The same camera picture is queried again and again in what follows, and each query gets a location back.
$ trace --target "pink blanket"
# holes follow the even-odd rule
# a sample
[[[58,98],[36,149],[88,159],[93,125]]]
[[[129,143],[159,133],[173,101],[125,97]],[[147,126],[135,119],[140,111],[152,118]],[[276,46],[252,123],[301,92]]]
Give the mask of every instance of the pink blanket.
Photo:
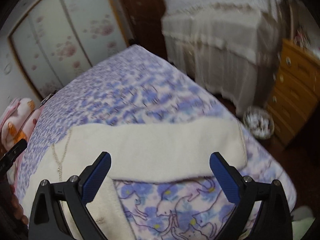
[[[27,142],[36,126],[42,107],[35,110],[35,103],[30,98],[15,99],[6,109],[0,121],[0,137],[3,147],[8,151],[18,141],[25,139]],[[23,158],[22,153],[13,166],[14,178]]]

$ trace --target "sliding wardrobe door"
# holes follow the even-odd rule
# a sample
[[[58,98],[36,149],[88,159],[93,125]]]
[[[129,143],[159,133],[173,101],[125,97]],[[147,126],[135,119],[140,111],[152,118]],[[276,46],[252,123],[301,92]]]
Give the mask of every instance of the sliding wardrobe door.
[[[62,88],[59,78],[37,44],[29,16],[21,22],[11,39],[24,70],[43,98]]]
[[[39,47],[63,86],[91,67],[60,0],[41,0],[29,16]]]
[[[63,0],[92,65],[127,46],[109,0]]]

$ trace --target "brown door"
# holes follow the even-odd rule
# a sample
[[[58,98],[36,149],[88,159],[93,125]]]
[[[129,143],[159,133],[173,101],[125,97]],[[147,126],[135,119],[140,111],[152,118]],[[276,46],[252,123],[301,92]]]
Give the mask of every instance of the brown door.
[[[165,13],[163,0],[122,0],[139,44],[167,59],[161,17]]]

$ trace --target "orange plush part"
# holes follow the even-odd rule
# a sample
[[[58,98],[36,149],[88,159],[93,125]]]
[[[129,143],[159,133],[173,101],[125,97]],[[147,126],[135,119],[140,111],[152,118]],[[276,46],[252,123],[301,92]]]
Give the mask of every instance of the orange plush part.
[[[36,108],[36,105],[32,100],[28,102],[28,106],[30,107],[31,112]]]
[[[13,139],[13,143],[16,144],[21,139],[25,139],[26,141],[28,140],[28,137],[26,136],[26,134],[22,130],[20,130],[18,132],[17,136]]]
[[[11,123],[11,122],[8,123],[8,131],[9,131],[10,135],[13,137],[17,134],[17,129],[13,125],[13,123]]]

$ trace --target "hand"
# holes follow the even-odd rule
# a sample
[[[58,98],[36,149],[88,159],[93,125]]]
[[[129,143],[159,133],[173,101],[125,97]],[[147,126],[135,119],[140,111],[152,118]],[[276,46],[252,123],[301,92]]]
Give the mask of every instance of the hand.
[[[16,191],[16,189],[14,188],[14,186],[10,185],[10,189],[12,192],[12,199],[11,199],[11,203],[13,208],[15,209],[14,211],[14,217],[17,220],[21,220],[22,223],[24,223],[25,225],[27,225],[29,223],[28,218],[23,214],[23,208],[22,206],[19,204],[19,200],[16,197],[16,195],[14,194],[14,192]]]

